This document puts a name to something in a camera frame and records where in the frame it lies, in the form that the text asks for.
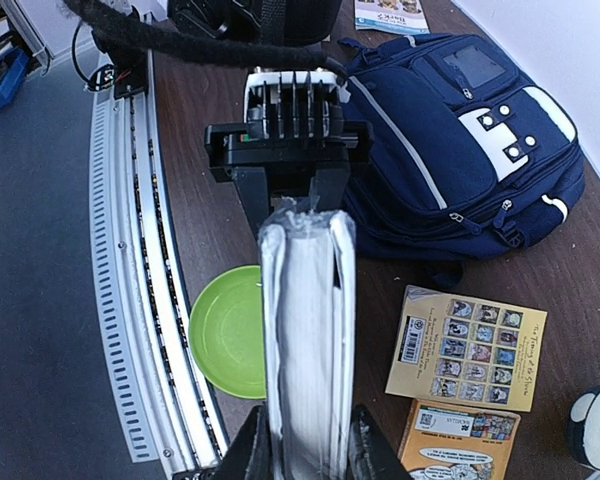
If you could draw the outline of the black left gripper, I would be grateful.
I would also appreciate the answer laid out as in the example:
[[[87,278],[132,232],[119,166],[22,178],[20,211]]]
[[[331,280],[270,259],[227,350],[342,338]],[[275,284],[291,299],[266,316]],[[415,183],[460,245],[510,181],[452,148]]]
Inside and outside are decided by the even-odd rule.
[[[254,139],[240,123],[209,125],[204,132],[210,171],[218,182],[233,181],[254,235],[270,215],[266,173],[284,176],[316,170],[309,187],[311,209],[338,210],[350,168],[365,168],[373,141],[372,126],[358,121],[346,121],[343,133],[330,138]]]

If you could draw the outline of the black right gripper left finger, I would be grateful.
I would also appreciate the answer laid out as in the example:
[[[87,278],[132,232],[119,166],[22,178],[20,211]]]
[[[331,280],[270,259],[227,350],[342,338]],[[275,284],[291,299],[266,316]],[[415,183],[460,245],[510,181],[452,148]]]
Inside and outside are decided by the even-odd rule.
[[[219,480],[272,479],[272,453],[268,411],[253,407],[215,470]]]

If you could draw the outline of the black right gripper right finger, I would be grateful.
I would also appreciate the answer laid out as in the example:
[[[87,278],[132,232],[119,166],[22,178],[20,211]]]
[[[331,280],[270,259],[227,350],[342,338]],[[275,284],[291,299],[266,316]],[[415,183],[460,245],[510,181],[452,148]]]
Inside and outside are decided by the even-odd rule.
[[[411,480],[370,410],[362,404],[351,413],[348,441],[348,479]]]

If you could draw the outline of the orange cartoon booklet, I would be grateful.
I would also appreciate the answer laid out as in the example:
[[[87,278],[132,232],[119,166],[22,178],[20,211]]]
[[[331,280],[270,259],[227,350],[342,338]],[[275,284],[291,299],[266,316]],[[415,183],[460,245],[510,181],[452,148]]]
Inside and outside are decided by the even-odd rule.
[[[414,400],[398,458],[414,479],[503,479],[520,420],[501,410]]]

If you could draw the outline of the dark Wuthering Heights book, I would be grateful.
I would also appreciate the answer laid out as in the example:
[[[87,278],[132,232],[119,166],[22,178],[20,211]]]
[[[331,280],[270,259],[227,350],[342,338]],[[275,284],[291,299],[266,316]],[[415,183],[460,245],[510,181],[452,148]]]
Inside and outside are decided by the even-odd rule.
[[[343,479],[352,410],[355,224],[285,198],[259,230],[272,473]]]

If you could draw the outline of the navy blue student backpack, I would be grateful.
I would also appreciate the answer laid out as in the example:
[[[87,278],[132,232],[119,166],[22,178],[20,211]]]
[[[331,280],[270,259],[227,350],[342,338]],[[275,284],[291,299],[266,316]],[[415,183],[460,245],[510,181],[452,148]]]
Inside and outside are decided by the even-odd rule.
[[[566,111],[499,47],[474,34],[345,39],[346,118],[370,124],[368,167],[344,207],[360,255],[434,266],[527,249],[564,223],[585,188]]]

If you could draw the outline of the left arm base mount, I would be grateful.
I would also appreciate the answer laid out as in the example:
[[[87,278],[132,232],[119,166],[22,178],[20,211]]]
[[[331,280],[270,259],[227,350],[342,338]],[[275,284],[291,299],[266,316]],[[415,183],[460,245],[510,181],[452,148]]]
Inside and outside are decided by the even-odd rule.
[[[149,87],[148,54],[142,53],[129,66],[108,63],[98,67],[87,79],[84,89],[90,93],[112,90],[115,100],[146,93]]]

